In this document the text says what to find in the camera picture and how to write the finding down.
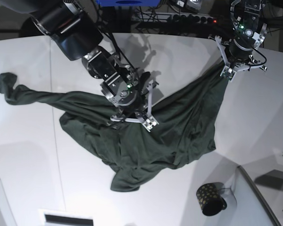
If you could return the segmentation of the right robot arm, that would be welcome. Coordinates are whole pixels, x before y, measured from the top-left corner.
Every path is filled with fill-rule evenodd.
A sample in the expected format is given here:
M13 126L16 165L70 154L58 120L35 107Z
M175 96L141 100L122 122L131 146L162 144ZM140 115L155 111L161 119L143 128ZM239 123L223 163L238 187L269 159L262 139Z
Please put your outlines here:
M28 14L44 35L51 37L71 61L81 59L89 75L102 79L101 92L118 113L111 122L140 123L147 131L158 125L152 115L152 94L158 85L146 82L149 72L140 74L118 47L113 35L115 53L102 46L103 34L77 0L0 0L0 5Z

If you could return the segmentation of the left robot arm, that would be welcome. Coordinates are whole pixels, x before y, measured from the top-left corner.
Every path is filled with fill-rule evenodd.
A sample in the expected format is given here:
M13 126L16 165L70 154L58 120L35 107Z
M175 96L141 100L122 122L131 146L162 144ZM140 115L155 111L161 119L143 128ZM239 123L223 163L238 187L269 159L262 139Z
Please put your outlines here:
M233 38L229 41L218 35L213 38L224 63L221 77L231 81L239 72L258 68L267 71L267 57L259 51L267 34L267 24L260 22L265 4L265 0L230 1Z

